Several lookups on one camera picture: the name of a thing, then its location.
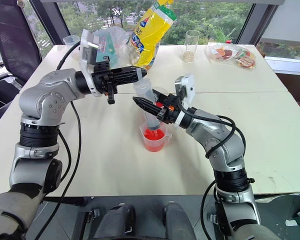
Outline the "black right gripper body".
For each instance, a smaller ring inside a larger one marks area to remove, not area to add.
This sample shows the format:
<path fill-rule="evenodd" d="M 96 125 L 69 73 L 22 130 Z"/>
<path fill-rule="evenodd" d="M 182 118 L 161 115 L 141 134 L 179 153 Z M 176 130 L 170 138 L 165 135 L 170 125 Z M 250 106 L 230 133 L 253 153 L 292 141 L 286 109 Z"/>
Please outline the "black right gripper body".
<path fill-rule="evenodd" d="M 166 124 L 174 124 L 181 112 L 178 107 L 178 97 L 171 93 L 168 96 L 161 95 L 158 102 L 162 104 L 162 108 L 157 118 Z"/>

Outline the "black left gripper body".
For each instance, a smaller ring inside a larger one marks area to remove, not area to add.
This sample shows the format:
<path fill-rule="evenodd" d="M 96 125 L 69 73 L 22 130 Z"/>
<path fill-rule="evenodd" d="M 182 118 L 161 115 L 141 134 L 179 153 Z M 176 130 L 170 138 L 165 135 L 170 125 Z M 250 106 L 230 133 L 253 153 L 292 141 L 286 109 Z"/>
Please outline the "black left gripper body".
<path fill-rule="evenodd" d="M 118 89 L 113 83 L 113 76 L 110 69 L 110 58 L 108 56 L 104 56 L 103 61 L 96 63 L 93 68 L 92 80 L 96 90 L 108 97 L 108 104 L 114 104 L 115 94 L 118 93 Z"/>

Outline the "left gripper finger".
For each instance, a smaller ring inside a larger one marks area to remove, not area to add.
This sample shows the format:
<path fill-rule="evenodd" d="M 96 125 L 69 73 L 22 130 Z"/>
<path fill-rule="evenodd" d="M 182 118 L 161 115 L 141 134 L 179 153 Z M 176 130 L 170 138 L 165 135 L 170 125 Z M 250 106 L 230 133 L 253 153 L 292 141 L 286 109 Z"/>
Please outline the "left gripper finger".
<path fill-rule="evenodd" d="M 113 77 L 115 85 L 132 84 L 138 81 L 138 75 L 136 73 L 120 73 Z"/>
<path fill-rule="evenodd" d="M 137 70 L 141 71 L 141 75 L 143 77 L 147 75 L 146 69 L 137 66 L 125 66 L 125 67 L 115 68 L 112 70 L 112 74 L 116 77 L 133 77 L 138 75 Z"/>

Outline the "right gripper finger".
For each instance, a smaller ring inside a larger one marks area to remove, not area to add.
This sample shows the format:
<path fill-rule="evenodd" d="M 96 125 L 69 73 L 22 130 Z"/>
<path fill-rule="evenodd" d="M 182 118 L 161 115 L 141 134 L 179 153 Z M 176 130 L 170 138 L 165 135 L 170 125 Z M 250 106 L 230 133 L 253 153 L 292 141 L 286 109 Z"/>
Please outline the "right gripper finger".
<path fill-rule="evenodd" d="M 168 96 L 170 94 L 166 89 L 164 89 L 162 87 L 153 87 L 152 91 L 153 91 L 154 98 L 156 101 L 158 101 L 161 98 L 161 95 L 164 95 L 165 97 L 163 97 L 163 98 L 166 98 L 166 96 Z"/>
<path fill-rule="evenodd" d="M 140 107 L 143 111 L 153 116 L 157 116 L 162 110 L 160 107 L 156 106 L 152 101 L 144 97 L 133 96 L 132 99 L 138 107 Z"/>

